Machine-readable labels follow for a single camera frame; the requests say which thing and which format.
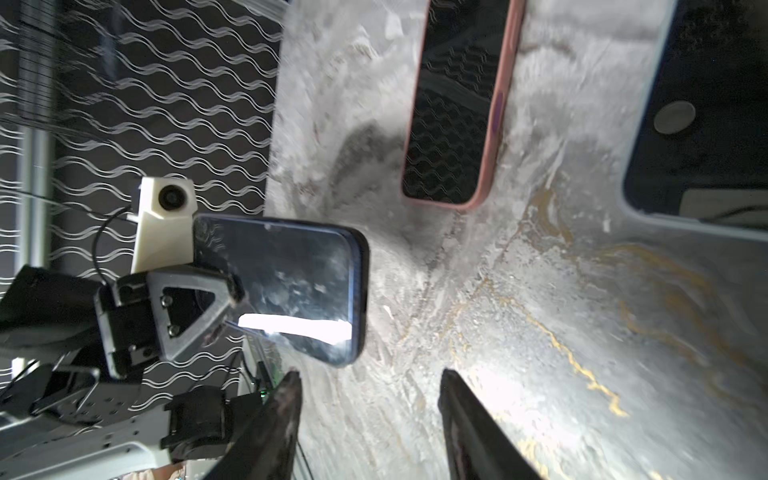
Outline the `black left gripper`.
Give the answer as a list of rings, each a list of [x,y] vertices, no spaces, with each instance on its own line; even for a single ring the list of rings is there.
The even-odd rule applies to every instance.
[[[218,340],[242,300],[236,277],[194,266],[99,286],[94,306],[110,376],[131,380],[156,361],[188,359]]]

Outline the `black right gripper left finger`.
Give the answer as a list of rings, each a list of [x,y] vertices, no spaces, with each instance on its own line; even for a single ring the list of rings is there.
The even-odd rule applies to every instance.
[[[291,479],[302,401],[300,373],[291,370],[205,479]]]

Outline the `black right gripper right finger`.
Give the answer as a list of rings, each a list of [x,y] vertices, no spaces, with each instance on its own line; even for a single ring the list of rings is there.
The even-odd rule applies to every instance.
[[[452,479],[541,479],[452,369],[442,372],[438,407]]]

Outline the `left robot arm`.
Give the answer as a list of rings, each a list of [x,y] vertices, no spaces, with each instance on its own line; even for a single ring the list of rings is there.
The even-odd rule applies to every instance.
[[[113,478],[132,466],[222,455],[262,406],[200,385],[136,412],[145,371],[211,343],[244,297],[232,275],[190,265],[111,286],[23,267],[1,302],[1,353],[26,356],[1,390],[1,475]]]

